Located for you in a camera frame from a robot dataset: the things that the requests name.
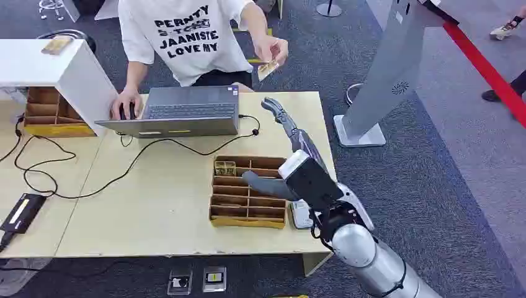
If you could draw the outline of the person's left hand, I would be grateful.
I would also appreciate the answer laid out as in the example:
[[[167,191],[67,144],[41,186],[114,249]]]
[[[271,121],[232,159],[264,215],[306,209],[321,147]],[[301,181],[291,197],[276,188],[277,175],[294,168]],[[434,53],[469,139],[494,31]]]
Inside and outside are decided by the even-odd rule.
[[[264,63],[276,61],[279,66],[285,64],[288,58],[288,42],[270,35],[262,35],[252,40],[256,55]]]

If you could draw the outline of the person's right hand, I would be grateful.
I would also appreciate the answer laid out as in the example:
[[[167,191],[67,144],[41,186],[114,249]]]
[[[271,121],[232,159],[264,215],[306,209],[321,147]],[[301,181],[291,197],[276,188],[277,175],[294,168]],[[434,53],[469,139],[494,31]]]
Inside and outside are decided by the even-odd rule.
[[[137,88],[125,87],[113,101],[110,115],[113,120],[122,120],[120,112],[123,111],[125,120],[133,120],[140,115],[142,108],[143,101]]]

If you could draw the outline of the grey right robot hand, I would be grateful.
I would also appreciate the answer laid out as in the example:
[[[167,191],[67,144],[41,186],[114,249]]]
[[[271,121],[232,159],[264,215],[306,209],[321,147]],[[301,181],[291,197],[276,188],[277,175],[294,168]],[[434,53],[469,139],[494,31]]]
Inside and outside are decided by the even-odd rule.
[[[322,169],[325,170],[325,172],[328,171],[322,156],[320,155],[310,136],[303,129],[299,129],[296,126],[293,119],[278,101],[270,97],[265,97],[261,102],[261,106],[264,109],[271,111],[271,113],[274,115],[276,123],[282,124],[287,137],[291,141],[292,152],[303,150],[310,157],[316,160]],[[247,171],[243,173],[241,177],[243,181],[248,184],[248,186],[259,193],[286,199],[291,202],[301,200],[293,191],[288,188],[283,179],[262,178],[253,171]]]

